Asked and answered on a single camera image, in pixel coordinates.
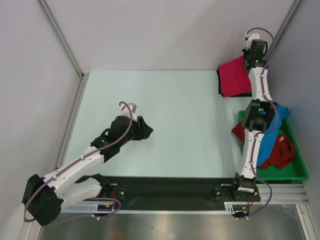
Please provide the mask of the pink t shirt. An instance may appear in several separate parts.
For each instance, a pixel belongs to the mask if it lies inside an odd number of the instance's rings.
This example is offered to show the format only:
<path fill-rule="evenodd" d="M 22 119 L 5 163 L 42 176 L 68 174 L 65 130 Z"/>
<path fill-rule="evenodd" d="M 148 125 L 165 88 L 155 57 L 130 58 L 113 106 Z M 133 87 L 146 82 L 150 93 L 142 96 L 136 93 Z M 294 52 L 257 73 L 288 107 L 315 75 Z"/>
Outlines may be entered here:
<path fill-rule="evenodd" d="M 251 82 L 244 66 L 244 56 L 239 56 L 218 67 L 221 90 L 224 98 L 242 93 L 251 93 Z"/>

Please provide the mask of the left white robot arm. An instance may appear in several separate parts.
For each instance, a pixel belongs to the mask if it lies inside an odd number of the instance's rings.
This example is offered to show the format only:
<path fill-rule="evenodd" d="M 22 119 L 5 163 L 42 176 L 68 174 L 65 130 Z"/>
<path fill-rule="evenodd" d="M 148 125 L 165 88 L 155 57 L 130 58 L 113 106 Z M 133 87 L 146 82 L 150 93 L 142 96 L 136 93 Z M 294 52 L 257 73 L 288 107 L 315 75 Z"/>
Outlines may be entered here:
<path fill-rule="evenodd" d="M 153 131 L 142 116 L 136 120 L 117 116 L 77 159 L 43 177 L 34 174 L 28 179 L 22 198 L 25 210 L 33 221 L 46 226 L 69 206 L 91 198 L 107 199 L 112 190 L 106 177 L 80 178 L 117 155 L 126 143 L 146 140 Z"/>

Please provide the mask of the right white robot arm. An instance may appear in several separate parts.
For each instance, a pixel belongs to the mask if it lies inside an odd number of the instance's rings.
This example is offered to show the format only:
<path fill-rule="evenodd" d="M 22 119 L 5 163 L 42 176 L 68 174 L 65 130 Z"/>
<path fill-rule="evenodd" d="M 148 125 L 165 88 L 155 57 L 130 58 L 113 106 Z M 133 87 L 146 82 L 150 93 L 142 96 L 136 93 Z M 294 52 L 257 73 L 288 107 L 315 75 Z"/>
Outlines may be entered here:
<path fill-rule="evenodd" d="M 268 43 L 255 33 L 245 37 L 243 51 L 244 67 L 251 84 L 252 100 L 248 104 L 243 118 L 244 146 L 242 151 L 243 167 L 235 174 L 230 194 L 236 201 L 247 201 L 258 195 L 257 163 L 259 150 L 266 134 L 276 127 L 277 104 L 272 101 L 268 88 L 267 53 Z"/>

